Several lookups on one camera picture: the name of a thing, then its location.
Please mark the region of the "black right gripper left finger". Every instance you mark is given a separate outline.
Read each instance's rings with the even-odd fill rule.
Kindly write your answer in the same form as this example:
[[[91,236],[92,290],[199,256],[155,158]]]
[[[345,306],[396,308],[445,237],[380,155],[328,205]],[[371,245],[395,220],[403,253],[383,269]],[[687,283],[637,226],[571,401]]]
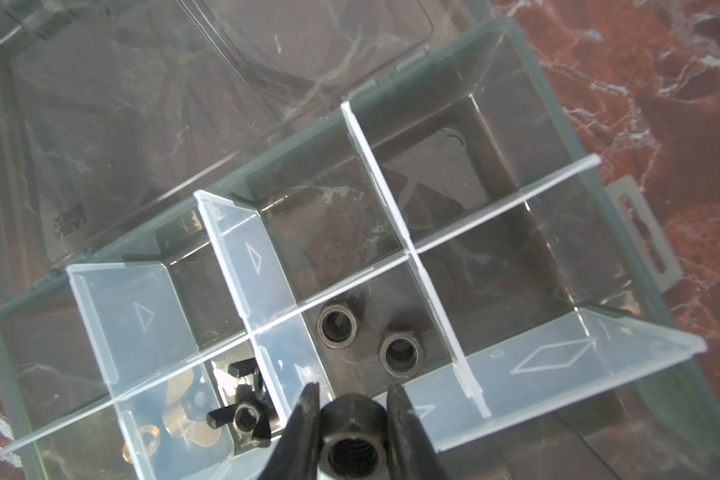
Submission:
[[[320,445],[320,389],[308,383],[302,390],[280,440],[258,479],[315,480]]]

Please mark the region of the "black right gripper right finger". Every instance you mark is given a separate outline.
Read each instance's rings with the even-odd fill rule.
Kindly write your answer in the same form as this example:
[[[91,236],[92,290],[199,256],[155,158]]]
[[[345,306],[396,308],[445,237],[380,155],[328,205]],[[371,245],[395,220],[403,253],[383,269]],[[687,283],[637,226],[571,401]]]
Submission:
[[[391,479],[449,479],[406,391],[387,390],[387,466]]]

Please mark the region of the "black hex nut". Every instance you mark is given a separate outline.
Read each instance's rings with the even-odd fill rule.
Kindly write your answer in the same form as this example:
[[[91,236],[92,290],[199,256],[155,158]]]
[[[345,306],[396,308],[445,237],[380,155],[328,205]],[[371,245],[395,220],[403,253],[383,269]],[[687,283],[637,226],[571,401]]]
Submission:
[[[348,302],[336,301],[323,306],[316,321],[316,330],[328,348],[342,349],[355,341],[359,324],[355,309]]]
[[[386,410],[349,393],[320,412],[319,469],[333,479],[383,479],[387,472]]]
[[[389,331],[380,344],[379,359],[389,375],[409,379],[420,372],[425,351],[418,335],[412,330]]]

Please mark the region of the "grey compartment organizer box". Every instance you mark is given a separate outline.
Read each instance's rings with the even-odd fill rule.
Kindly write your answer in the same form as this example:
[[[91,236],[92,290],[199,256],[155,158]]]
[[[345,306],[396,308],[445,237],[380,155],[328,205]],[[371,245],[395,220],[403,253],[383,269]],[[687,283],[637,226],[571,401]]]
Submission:
[[[30,479],[258,479],[308,383],[406,391],[449,478],[720,479],[708,350],[638,184],[604,185],[515,20],[470,1],[0,1],[2,454]],[[316,321],[348,302],[355,341]],[[412,330],[413,378],[379,347]],[[157,470],[129,399],[255,358]]]

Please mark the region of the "brass wing nut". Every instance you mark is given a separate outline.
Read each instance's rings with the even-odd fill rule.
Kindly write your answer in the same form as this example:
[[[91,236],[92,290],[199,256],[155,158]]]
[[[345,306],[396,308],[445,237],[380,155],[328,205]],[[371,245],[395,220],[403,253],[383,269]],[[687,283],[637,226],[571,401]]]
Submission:
[[[216,460],[229,447],[206,415],[218,407],[207,374],[200,367],[184,371],[129,399],[138,439],[157,470],[188,475]]]

